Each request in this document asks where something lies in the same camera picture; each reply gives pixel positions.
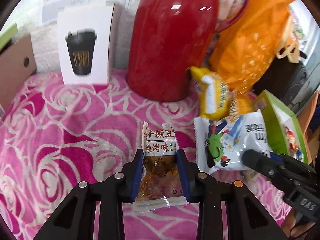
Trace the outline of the white cartoon snack bag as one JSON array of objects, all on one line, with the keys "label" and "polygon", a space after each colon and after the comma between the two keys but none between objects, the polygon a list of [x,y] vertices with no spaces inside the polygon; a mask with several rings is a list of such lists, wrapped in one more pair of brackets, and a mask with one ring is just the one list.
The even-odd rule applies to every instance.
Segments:
[{"label": "white cartoon snack bag", "polygon": [[243,171],[246,150],[270,157],[266,126],[260,110],[227,116],[219,121],[194,119],[196,164],[201,172]]}]

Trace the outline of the brown tofu snack packet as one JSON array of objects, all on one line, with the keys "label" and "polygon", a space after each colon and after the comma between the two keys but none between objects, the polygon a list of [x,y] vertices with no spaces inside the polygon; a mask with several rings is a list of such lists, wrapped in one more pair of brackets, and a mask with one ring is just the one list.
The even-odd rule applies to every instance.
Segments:
[{"label": "brown tofu snack packet", "polygon": [[179,149],[175,131],[169,124],[153,130],[148,122],[142,128],[143,174],[133,203],[137,212],[187,204],[176,164]]}]

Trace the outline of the orange chair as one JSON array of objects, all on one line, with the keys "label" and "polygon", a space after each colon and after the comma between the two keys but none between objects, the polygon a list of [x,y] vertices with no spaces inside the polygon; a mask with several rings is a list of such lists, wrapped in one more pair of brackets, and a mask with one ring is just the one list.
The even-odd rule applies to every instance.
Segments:
[{"label": "orange chair", "polygon": [[306,146],[308,163],[313,165],[315,165],[319,151],[319,128],[315,129],[313,132],[310,128],[310,123],[316,112],[316,106],[318,102],[319,90],[315,91],[298,116],[298,122],[300,124]]}]

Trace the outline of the green white open box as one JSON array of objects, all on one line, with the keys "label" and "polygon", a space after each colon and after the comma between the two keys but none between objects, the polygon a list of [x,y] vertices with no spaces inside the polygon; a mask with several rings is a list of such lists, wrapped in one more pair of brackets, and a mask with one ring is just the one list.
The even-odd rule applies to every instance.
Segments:
[{"label": "green white open box", "polygon": [[263,115],[268,144],[273,153],[287,155],[287,144],[281,125],[294,123],[301,129],[295,113],[267,90],[263,90],[254,100],[253,107]]}]

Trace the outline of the yellow round snack pack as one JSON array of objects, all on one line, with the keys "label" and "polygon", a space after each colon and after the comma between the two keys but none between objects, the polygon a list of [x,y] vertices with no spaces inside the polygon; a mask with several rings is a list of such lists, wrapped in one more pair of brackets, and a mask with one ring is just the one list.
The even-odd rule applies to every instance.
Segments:
[{"label": "yellow round snack pack", "polygon": [[231,91],[229,94],[228,107],[229,116],[254,112],[252,100],[247,92],[238,93],[236,90]]}]

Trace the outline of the black speaker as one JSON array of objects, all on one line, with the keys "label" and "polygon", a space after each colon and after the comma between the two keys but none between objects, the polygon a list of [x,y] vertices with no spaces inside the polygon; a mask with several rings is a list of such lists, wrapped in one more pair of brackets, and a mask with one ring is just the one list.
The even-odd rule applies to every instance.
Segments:
[{"label": "black speaker", "polygon": [[260,95],[268,90],[287,107],[293,108],[293,100],[306,82],[306,67],[302,59],[308,56],[299,52],[298,63],[291,63],[288,57],[274,58],[263,76],[253,85],[253,93]]}]

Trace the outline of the yellow chip bag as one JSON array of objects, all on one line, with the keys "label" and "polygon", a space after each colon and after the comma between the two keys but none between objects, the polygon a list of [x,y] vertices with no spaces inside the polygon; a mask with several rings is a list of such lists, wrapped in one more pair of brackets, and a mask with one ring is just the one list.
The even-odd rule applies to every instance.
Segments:
[{"label": "yellow chip bag", "polygon": [[225,117],[229,86],[208,68],[190,67],[189,70],[199,96],[200,117],[215,121]]}]

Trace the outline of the orange tote bag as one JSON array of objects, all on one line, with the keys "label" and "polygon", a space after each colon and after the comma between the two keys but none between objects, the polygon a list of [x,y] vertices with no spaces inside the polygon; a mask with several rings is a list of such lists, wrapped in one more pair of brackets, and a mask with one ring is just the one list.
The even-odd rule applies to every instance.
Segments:
[{"label": "orange tote bag", "polygon": [[289,9],[295,0],[249,0],[241,18],[220,33],[209,63],[231,91],[246,97],[282,49],[299,46]]}]

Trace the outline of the brown cardboard box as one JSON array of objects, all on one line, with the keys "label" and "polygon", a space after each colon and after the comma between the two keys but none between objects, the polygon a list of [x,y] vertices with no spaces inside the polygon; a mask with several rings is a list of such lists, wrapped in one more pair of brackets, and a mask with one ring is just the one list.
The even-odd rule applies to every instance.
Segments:
[{"label": "brown cardboard box", "polygon": [[36,72],[31,36],[11,42],[1,53],[1,114],[4,114],[25,80]]}]

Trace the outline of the red thermos jug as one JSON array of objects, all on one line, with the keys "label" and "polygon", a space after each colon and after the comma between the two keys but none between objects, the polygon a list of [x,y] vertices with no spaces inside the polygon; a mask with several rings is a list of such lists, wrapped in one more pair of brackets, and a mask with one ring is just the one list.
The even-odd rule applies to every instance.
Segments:
[{"label": "red thermos jug", "polygon": [[140,0],[133,26],[127,83],[145,98],[176,102],[189,94],[189,67],[210,41],[244,13],[218,22],[219,0]]}]

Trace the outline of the white coffee cup box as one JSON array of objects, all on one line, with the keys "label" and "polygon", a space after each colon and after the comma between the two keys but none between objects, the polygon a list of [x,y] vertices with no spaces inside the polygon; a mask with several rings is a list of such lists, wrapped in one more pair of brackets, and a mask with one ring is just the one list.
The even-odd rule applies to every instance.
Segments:
[{"label": "white coffee cup box", "polygon": [[57,46],[65,85],[108,85],[120,13],[120,5],[107,1],[58,12]]}]

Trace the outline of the light green box lid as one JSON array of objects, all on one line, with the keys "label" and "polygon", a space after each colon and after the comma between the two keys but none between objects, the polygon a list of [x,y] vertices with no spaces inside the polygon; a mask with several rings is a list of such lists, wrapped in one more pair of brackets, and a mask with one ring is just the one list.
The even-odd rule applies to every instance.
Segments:
[{"label": "light green box lid", "polygon": [[0,36],[0,50],[2,50],[11,40],[11,38],[18,32],[17,24],[14,23]]}]

